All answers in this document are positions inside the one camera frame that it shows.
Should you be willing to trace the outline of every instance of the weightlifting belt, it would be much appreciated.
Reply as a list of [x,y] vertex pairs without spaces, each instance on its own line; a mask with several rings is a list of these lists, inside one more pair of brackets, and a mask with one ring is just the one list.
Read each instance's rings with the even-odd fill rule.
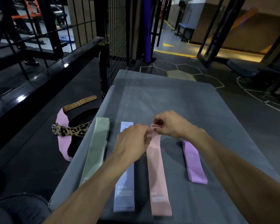
[[97,107],[86,110],[74,117],[71,121],[68,120],[68,117],[65,113],[71,109],[74,109],[80,105],[83,105],[95,99],[97,99],[97,97],[93,95],[73,104],[62,107],[59,113],[57,114],[56,124],[52,124],[52,132],[58,137],[59,150],[67,161],[72,160],[72,157],[69,157],[67,152],[72,141],[72,136],[84,136],[92,121],[78,126],[77,124],[85,117],[96,114],[99,108]]
[[207,184],[208,179],[203,172],[197,149],[190,142],[186,141],[182,143],[182,146],[189,180],[195,183]]
[[86,182],[103,164],[109,132],[109,118],[96,118],[89,151],[84,165],[80,186]]
[[[133,122],[121,122],[120,132],[133,124]],[[132,163],[115,185],[113,211],[134,210],[134,163]]]
[[161,136],[153,130],[162,126],[152,124],[150,127],[152,131],[149,136],[152,139],[146,150],[146,154],[151,213],[155,216],[172,216],[161,155]]

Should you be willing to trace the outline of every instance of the wire mesh panel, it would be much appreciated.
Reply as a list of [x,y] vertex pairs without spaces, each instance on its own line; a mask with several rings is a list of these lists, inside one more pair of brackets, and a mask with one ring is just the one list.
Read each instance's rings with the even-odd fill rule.
[[109,24],[107,25],[107,44],[110,54],[108,68],[108,87],[120,69],[127,66],[126,9],[125,0],[108,0]]
[[0,97],[96,37],[94,12],[93,0],[0,0]]

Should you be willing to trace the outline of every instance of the gray cloth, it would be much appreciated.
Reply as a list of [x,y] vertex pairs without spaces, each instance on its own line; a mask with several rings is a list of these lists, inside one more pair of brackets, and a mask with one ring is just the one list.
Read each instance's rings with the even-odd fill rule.
[[[97,117],[110,120],[108,156],[114,149],[122,121],[151,124],[155,114],[174,110],[206,130],[214,139],[280,182],[280,177],[213,86],[200,82],[120,70]],[[94,124],[91,124],[71,164],[54,192],[50,207],[56,209],[77,189]],[[114,213],[114,192],[100,220],[131,223],[246,223],[210,168],[201,158],[208,184],[191,183],[180,143],[161,136],[172,217],[153,217],[149,200],[146,155],[135,162],[135,212]]]

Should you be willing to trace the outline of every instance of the yellow arrow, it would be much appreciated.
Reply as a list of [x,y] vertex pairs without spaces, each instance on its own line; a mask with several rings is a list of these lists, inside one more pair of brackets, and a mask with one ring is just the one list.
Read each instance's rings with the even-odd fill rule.
[[163,45],[164,45],[164,46],[169,46],[169,47],[174,47],[174,46],[168,45],[168,44],[166,44],[166,43],[163,43]]

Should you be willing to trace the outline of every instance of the weight bench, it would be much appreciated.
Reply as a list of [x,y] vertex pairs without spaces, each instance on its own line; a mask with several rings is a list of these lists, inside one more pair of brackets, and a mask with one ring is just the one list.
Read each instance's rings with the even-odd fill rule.
[[175,34],[176,36],[179,35],[179,30],[180,30],[181,27],[184,28],[184,32],[183,32],[183,34],[182,34],[182,41],[183,41],[183,39],[184,39],[184,37],[185,37],[186,31],[190,31],[190,37],[189,37],[189,39],[188,39],[188,42],[190,42],[191,39],[192,39],[192,36],[193,36],[193,34],[194,34],[194,30],[195,30],[195,29],[188,27],[188,26],[187,26],[186,24],[184,24],[184,23],[179,23],[178,28],[177,28],[177,32],[176,32],[176,34]]

